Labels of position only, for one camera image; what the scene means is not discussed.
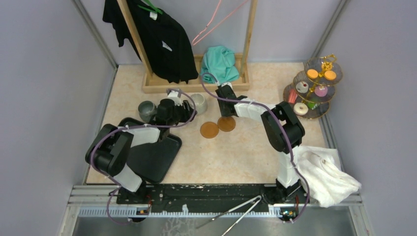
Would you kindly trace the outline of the pink cupcake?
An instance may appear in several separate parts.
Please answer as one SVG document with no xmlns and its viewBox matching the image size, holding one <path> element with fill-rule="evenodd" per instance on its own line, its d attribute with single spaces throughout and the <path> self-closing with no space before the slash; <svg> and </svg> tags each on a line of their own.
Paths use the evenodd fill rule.
<svg viewBox="0 0 417 236">
<path fill-rule="evenodd" d="M 318 97 L 325 97 L 328 93 L 328 87 L 326 87 L 326 86 L 316 86 L 315 89 L 314 89 L 314 93 Z"/>
</svg>

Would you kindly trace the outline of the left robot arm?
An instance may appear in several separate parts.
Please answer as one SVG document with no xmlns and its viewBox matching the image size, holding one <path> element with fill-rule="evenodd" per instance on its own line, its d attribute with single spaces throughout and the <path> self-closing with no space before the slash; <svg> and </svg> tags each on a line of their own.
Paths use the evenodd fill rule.
<svg viewBox="0 0 417 236">
<path fill-rule="evenodd" d="M 195 101 L 162 99 L 149 123 L 136 126 L 104 125 L 87 150 L 85 161 L 97 172 L 108 176 L 114 183 L 128 190 L 135 203 L 144 202 L 148 196 L 142 187 L 142 178 L 127 164 L 130 149 L 139 145 L 158 143 L 170 135 L 170 130 L 185 126 L 195 115 Z"/>
</svg>

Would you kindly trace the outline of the white towel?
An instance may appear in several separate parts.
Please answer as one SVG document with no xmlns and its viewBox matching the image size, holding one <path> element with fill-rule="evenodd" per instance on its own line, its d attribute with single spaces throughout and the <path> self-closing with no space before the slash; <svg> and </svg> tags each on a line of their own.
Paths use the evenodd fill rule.
<svg viewBox="0 0 417 236">
<path fill-rule="evenodd" d="M 293 149 L 297 170 L 305 191 L 320 207 L 332 207 L 359 191 L 361 183 L 341 170 L 337 149 L 299 146 Z"/>
</svg>

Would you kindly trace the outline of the grey-blue ceramic mug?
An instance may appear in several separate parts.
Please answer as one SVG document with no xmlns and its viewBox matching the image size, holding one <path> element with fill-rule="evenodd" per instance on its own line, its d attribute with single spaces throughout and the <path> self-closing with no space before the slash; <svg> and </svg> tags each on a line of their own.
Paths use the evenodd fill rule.
<svg viewBox="0 0 417 236">
<path fill-rule="evenodd" d="M 149 122 L 156 112 L 156 105 L 151 101 L 143 101 L 138 106 L 139 117 L 143 122 Z"/>
</svg>

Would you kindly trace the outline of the black baking tray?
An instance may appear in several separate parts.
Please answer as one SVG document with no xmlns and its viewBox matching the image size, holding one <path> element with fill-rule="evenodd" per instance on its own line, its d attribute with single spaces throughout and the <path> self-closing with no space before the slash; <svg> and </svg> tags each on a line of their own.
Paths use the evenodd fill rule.
<svg viewBox="0 0 417 236">
<path fill-rule="evenodd" d="M 155 143 L 134 143 L 138 137 L 135 134 L 132 139 L 122 138 L 121 144 L 117 144 L 116 161 L 109 169 L 109 175 L 125 186 L 143 182 L 158 184 L 170 169 L 182 140 L 169 134 Z"/>
</svg>

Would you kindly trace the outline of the three-tier glass stand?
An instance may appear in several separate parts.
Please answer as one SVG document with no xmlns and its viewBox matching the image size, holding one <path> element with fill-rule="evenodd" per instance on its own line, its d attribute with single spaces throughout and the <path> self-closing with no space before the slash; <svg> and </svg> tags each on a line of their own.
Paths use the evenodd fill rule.
<svg viewBox="0 0 417 236">
<path fill-rule="evenodd" d="M 307 77 L 306 72 L 308 69 L 315 69 L 319 72 L 317 79 L 310 79 Z M 328 81 L 324 78 L 324 72 L 332 70 L 336 73 L 337 78 L 333 81 Z M 320 103 L 320 106 L 315 109 L 309 109 L 308 113 L 304 116 L 299 116 L 306 119 L 320 118 L 325 115 L 330 109 L 330 102 L 336 93 L 336 85 L 342 80 L 343 72 L 341 66 L 337 63 L 337 57 L 334 54 L 330 54 L 324 57 L 311 58 L 303 65 L 303 70 L 298 72 L 293 78 L 293 81 L 284 88 L 283 99 L 288 102 L 289 90 L 295 89 L 296 84 L 300 81 L 305 81 L 309 84 L 309 91 L 307 93 L 299 93 L 296 91 L 298 97 L 296 103 L 302 102 L 307 105 L 308 102 Z M 314 93 L 316 86 L 328 87 L 328 93 L 325 97 L 318 97 Z"/>
</svg>

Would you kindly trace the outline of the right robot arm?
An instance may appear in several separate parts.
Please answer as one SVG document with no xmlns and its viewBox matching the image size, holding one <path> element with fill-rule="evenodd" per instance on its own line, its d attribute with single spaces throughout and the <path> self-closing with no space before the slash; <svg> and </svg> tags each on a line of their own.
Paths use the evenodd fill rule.
<svg viewBox="0 0 417 236">
<path fill-rule="evenodd" d="M 263 124 L 270 145 L 278 152 L 277 197 L 284 203 L 295 198 L 300 188 L 295 151 L 302 143 L 305 129 L 288 102 L 264 104 L 237 97 L 230 84 L 215 91 L 223 117 L 250 118 Z"/>
</svg>

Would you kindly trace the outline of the white glazed donut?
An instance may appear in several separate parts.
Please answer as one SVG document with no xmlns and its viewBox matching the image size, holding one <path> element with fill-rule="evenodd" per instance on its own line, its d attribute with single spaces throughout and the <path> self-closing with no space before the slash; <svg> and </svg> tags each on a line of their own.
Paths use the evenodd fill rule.
<svg viewBox="0 0 417 236">
<path fill-rule="evenodd" d="M 302 102 L 298 102 L 298 103 L 294 104 L 293 111 L 298 116 L 304 116 L 308 113 L 309 108 L 307 107 L 306 104 L 304 104 Z"/>
</svg>

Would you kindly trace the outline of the green cake slice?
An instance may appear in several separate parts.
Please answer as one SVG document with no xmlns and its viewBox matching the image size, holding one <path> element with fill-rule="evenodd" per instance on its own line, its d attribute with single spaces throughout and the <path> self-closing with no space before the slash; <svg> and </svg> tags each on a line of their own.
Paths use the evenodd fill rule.
<svg viewBox="0 0 417 236">
<path fill-rule="evenodd" d="M 315 102 L 308 102 L 307 103 L 307 107 L 311 110 L 315 110 L 320 106 L 320 103 L 315 103 Z"/>
</svg>

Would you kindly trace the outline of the red cake slice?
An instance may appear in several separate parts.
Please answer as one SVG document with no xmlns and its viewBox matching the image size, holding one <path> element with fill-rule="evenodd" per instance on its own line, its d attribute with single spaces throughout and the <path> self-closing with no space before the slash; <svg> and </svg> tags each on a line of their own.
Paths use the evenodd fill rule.
<svg viewBox="0 0 417 236">
<path fill-rule="evenodd" d="M 295 104 L 297 97 L 298 97 L 298 95 L 297 95 L 295 89 L 291 88 L 289 90 L 288 102 L 291 103 L 291 104 Z"/>
</svg>

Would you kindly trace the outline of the orange biscuit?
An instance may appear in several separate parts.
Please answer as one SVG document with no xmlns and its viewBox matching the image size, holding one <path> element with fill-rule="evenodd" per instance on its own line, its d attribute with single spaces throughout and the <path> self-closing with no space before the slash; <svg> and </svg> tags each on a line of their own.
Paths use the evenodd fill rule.
<svg viewBox="0 0 417 236">
<path fill-rule="evenodd" d="M 310 79 L 317 79 L 319 77 L 319 72 L 315 69 L 308 69 L 306 75 Z"/>
</svg>

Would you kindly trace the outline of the white speckled mug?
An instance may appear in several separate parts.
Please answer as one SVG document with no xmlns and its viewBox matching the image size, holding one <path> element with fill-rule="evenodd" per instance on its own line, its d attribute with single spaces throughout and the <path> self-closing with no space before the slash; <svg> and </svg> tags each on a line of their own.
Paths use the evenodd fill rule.
<svg viewBox="0 0 417 236">
<path fill-rule="evenodd" d="M 196 93 L 191 95 L 192 100 L 194 101 L 193 109 L 196 110 L 198 115 L 202 115 L 208 109 L 208 103 L 205 97 L 202 94 Z"/>
</svg>

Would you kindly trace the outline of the wooden coaster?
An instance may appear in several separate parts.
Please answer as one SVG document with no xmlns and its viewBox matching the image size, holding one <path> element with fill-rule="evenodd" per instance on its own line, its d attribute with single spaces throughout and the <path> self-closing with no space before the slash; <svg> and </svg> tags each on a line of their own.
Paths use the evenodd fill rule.
<svg viewBox="0 0 417 236">
<path fill-rule="evenodd" d="M 235 129 L 236 121 L 233 117 L 220 117 L 217 121 L 218 128 L 223 132 L 230 132 Z"/>
<path fill-rule="evenodd" d="M 219 133 L 218 125 L 214 122 L 208 121 L 201 125 L 200 134 L 206 139 L 212 139 Z"/>
</svg>

